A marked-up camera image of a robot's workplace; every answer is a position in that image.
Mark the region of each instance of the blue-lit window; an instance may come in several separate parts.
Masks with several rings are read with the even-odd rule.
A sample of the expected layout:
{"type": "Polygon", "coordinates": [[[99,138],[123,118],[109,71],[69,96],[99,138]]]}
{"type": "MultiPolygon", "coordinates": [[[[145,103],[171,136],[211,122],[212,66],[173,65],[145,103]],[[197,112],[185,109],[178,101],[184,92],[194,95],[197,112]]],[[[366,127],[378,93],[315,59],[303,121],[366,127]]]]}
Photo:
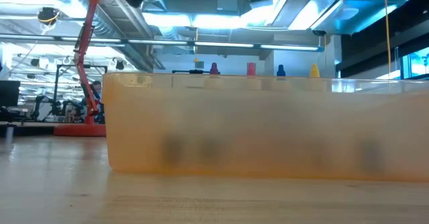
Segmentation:
{"type": "Polygon", "coordinates": [[[429,47],[418,50],[402,58],[404,78],[429,73],[429,47]]]}

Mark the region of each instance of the person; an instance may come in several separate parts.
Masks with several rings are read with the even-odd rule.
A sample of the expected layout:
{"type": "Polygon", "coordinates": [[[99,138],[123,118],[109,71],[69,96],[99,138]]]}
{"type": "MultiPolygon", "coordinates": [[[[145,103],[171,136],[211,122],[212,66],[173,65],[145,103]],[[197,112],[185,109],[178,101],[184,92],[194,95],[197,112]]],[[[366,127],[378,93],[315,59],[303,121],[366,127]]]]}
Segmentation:
{"type": "Polygon", "coordinates": [[[100,82],[99,80],[95,80],[95,81],[91,84],[91,89],[92,89],[95,93],[97,93],[97,95],[98,95],[98,97],[97,97],[97,96],[95,96],[95,93],[94,93],[94,97],[95,97],[96,99],[101,99],[101,90],[102,90],[103,88],[102,88],[102,86],[101,86],[101,82],[100,82]]]}
{"type": "MultiPolygon", "coordinates": [[[[99,109],[99,114],[95,116],[96,123],[104,123],[104,107],[101,103],[101,94],[103,87],[101,86],[101,82],[99,80],[95,80],[91,85],[91,90],[93,90],[94,100],[97,103],[97,108],[99,109]]],[[[82,105],[86,106],[86,99],[82,100],[82,105]]]]}

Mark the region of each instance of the yellow bottle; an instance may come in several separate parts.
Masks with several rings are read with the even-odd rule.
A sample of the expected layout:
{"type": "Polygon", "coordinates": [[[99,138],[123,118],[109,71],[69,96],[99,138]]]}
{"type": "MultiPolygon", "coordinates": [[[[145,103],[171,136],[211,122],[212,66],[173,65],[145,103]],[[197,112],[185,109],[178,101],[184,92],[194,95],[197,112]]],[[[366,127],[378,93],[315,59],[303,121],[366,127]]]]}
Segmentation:
{"type": "Polygon", "coordinates": [[[312,78],[320,78],[320,72],[319,72],[319,69],[317,68],[317,64],[313,64],[311,66],[310,77],[312,77],[312,78]]]}

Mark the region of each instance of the computer monitor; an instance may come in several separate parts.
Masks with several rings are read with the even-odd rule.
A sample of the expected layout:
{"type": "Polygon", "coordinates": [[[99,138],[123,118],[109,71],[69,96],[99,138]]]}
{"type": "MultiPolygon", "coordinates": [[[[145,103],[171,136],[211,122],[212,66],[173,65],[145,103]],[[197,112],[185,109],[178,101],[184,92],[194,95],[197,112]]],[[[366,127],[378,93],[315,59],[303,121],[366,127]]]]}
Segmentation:
{"type": "Polygon", "coordinates": [[[18,106],[19,86],[21,82],[16,80],[0,80],[0,106],[18,106]]]}

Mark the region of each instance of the yellow cable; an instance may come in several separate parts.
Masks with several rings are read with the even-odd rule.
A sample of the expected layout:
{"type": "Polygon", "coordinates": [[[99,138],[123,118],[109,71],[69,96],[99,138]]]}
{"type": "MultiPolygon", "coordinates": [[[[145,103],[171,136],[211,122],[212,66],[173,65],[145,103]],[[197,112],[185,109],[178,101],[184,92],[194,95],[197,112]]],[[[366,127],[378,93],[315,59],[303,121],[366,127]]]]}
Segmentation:
{"type": "Polygon", "coordinates": [[[40,22],[51,22],[54,21],[58,16],[60,15],[60,12],[58,12],[53,18],[50,19],[38,19],[40,22]]]}
{"type": "MultiPolygon", "coordinates": [[[[196,31],[195,31],[195,41],[198,41],[198,27],[196,27],[196,31]]],[[[198,62],[198,58],[197,58],[197,54],[198,54],[198,46],[195,46],[195,59],[194,62],[198,62]]]]}
{"type": "Polygon", "coordinates": [[[388,77],[390,80],[390,71],[391,71],[391,52],[390,52],[390,33],[389,33],[389,12],[387,11],[387,7],[389,6],[387,4],[387,0],[384,0],[384,6],[386,10],[386,37],[387,37],[387,60],[389,60],[389,72],[388,77]]]}
{"type": "Polygon", "coordinates": [[[324,67],[326,68],[326,62],[328,61],[327,55],[326,55],[326,34],[324,35],[324,67]]]}

